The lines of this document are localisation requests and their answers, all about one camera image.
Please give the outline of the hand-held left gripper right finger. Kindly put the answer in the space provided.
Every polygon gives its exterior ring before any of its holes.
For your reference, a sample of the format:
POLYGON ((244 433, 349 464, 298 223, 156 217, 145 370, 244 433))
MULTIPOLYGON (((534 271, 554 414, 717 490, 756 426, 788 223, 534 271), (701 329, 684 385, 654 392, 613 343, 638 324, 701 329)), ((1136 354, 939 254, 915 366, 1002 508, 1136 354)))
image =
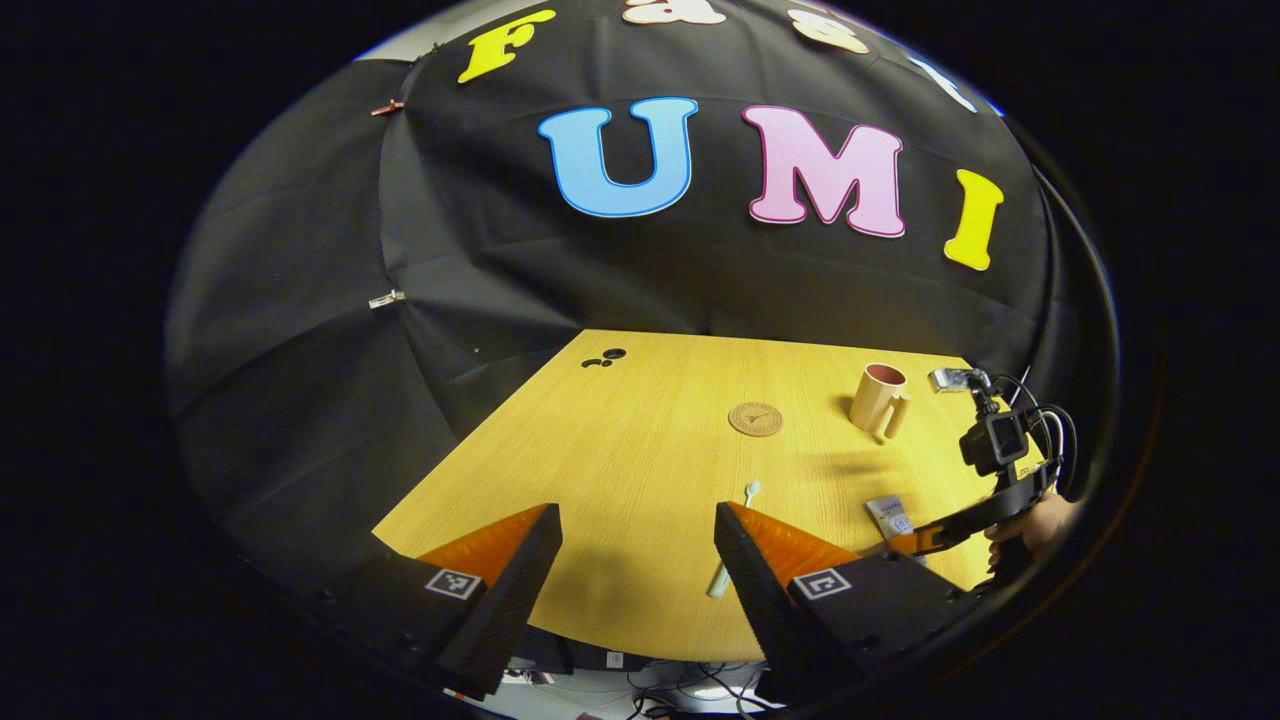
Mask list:
POLYGON ((714 544, 769 665, 771 702, 882 685, 979 603, 911 556, 854 553, 737 502, 716 507, 714 544))

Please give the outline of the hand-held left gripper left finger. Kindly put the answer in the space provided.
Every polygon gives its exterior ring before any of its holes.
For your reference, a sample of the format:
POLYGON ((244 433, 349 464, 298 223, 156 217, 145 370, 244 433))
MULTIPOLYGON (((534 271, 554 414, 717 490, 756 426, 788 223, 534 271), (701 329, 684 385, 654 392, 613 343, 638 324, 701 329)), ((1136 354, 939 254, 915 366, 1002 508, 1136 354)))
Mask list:
POLYGON ((320 588, 324 618, 421 685, 498 692, 563 541, 538 503, 419 556, 383 550, 320 588))

